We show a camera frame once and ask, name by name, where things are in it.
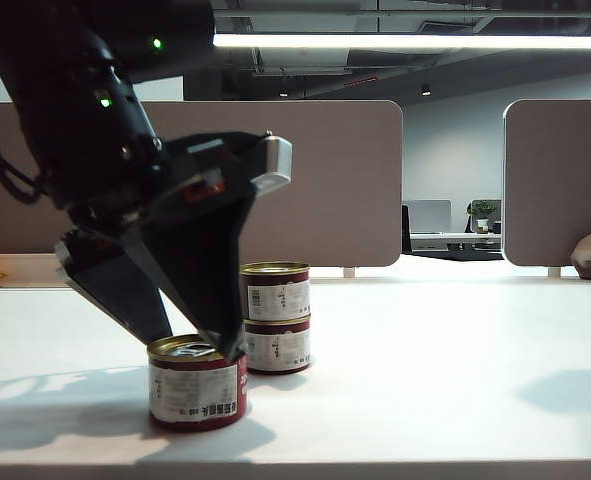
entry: canned food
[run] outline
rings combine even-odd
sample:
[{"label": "canned food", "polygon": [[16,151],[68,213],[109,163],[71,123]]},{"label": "canned food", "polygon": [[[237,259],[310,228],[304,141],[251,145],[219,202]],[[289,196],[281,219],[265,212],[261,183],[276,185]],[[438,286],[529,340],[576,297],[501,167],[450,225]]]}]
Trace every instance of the canned food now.
[{"label": "canned food", "polygon": [[149,409],[158,423],[178,430],[213,430],[246,410],[246,356],[227,362],[199,335],[151,343]]},{"label": "canned food", "polygon": [[309,265],[259,262],[242,265],[242,313],[249,320],[275,322],[311,313]]},{"label": "canned food", "polygon": [[244,320],[248,369],[258,373],[294,373],[311,362],[310,315],[298,320]]}]

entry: white table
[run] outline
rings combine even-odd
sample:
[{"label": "white table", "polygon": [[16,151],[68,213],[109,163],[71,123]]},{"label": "white table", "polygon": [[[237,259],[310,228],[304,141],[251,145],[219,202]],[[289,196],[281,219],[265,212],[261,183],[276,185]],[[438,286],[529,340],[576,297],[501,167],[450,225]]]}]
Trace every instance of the white table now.
[{"label": "white table", "polygon": [[448,250],[448,245],[499,244],[499,233],[411,233],[413,250]]},{"label": "white table", "polygon": [[144,348],[103,313],[0,289],[0,479],[591,479],[590,281],[407,256],[314,274],[313,366],[252,376],[247,415],[199,434],[148,421]]}]

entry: beige partition panel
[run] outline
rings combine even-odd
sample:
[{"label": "beige partition panel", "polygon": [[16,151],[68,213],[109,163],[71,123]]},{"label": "beige partition panel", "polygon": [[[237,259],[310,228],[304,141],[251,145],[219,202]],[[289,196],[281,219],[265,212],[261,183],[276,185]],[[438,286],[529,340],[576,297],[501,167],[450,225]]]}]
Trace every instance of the beige partition panel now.
[{"label": "beige partition panel", "polygon": [[570,265],[591,233],[591,100],[522,100],[505,114],[504,255]]},{"label": "beige partition panel", "polygon": [[[387,101],[149,102],[157,133],[272,130],[293,143],[293,182],[257,199],[243,261],[294,259],[379,266],[401,251],[401,112]],[[35,172],[11,104],[0,104],[0,145]],[[0,187],[0,253],[48,252],[69,228],[48,199],[27,207]]]}]

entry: ceiling light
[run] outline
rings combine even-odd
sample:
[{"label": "ceiling light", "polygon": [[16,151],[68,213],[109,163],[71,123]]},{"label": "ceiling light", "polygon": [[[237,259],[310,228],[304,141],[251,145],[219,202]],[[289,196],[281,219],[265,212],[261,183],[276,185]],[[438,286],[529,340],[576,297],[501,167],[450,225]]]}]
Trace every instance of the ceiling light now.
[{"label": "ceiling light", "polygon": [[216,47],[242,48],[475,48],[591,50],[588,36],[534,35],[368,35],[368,34],[228,34],[213,38]]}]

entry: can label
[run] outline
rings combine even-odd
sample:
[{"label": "can label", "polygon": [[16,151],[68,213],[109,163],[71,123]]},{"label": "can label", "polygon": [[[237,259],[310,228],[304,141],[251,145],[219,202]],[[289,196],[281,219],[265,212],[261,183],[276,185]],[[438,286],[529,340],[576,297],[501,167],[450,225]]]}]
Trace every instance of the can label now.
[{"label": "can label", "polygon": [[249,285],[250,320],[292,320],[310,314],[310,280],[285,285]]},{"label": "can label", "polygon": [[310,328],[301,332],[259,335],[246,332],[248,366],[276,372],[304,367],[311,361]]},{"label": "can label", "polygon": [[237,365],[216,370],[150,366],[150,410],[165,422],[202,422],[237,413]]}]

